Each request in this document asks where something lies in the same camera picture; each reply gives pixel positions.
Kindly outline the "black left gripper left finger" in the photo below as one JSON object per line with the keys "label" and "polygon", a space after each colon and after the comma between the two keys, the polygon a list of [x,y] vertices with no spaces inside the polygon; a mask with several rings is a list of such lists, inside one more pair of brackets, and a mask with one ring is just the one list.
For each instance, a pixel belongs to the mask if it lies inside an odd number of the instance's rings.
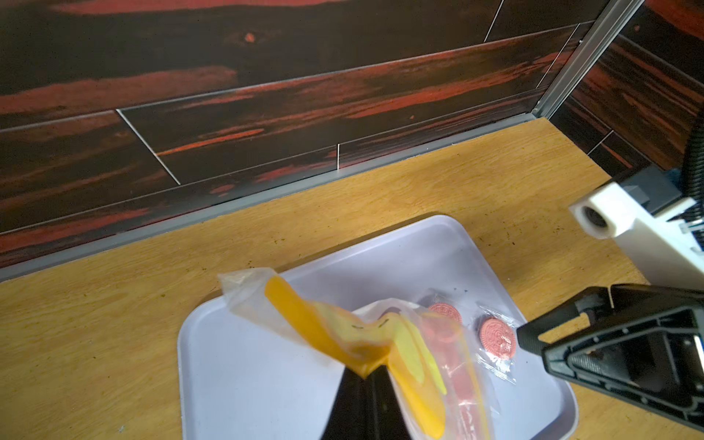
{"label": "black left gripper left finger", "polygon": [[363,440],[368,434],[367,382],[346,368],[322,440]]}

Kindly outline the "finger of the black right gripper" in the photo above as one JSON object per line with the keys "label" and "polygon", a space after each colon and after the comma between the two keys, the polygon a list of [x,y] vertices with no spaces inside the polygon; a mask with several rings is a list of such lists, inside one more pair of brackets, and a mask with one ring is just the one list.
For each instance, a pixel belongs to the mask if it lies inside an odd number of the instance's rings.
{"label": "finger of the black right gripper", "polygon": [[703,429],[702,291],[588,287],[516,335],[548,374]]}

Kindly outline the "ziploc bag with pink cookies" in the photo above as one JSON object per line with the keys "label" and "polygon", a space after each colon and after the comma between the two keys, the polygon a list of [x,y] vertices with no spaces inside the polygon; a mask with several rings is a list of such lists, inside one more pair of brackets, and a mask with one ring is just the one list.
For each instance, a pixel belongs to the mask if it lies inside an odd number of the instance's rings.
{"label": "ziploc bag with pink cookies", "polygon": [[385,366],[411,439],[491,439],[493,394],[465,328],[398,299],[350,312],[305,300],[270,268],[218,277],[234,315],[367,379]]}

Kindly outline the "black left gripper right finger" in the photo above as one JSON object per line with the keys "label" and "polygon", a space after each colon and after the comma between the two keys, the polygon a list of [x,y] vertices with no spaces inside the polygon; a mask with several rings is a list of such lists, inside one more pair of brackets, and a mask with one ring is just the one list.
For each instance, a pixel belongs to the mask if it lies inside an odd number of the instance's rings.
{"label": "black left gripper right finger", "polygon": [[365,379],[365,436],[372,440],[410,440],[393,388],[392,376],[380,366]]}

